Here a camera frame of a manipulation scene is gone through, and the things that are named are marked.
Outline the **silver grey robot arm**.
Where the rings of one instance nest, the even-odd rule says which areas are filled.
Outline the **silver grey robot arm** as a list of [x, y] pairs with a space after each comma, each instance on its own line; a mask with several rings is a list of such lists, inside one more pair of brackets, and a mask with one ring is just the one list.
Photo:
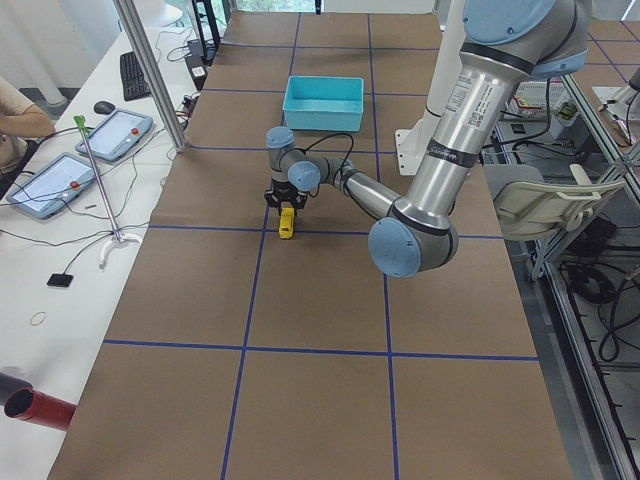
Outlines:
[[450, 212], [501, 109], [521, 82], [584, 65], [591, 17], [589, 1], [467, 1], [451, 9], [447, 25], [463, 28], [461, 71], [408, 191], [394, 192], [346, 157], [311, 156], [278, 126], [266, 134], [267, 204], [301, 209], [308, 193], [329, 184], [374, 218], [368, 248], [384, 274], [410, 277], [445, 265], [458, 247]]

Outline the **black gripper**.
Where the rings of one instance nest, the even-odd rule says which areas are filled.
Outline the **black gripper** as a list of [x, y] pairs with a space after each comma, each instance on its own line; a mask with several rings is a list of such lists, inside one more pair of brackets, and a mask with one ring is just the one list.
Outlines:
[[270, 208], [276, 208], [278, 215], [282, 215], [284, 204], [291, 206], [293, 218], [297, 218], [298, 209], [303, 209], [306, 205], [307, 194], [299, 191], [290, 184], [277, 184], [264, 192], [264, 198]]

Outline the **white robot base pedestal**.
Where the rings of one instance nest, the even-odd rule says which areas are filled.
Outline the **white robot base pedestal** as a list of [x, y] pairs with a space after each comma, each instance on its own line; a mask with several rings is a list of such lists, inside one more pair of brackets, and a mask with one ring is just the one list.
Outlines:
[[442, 41], [424, 114], [412, 129], [395, 131], [397, 163], [402, 176], [413, 176], [417, 173], [426, 147], [434, 135], [461, 72], [459, 50], [466, 36], [462, 20], [464, 6], [463, 0], [434, 3], [434, 13], [442, 30]]

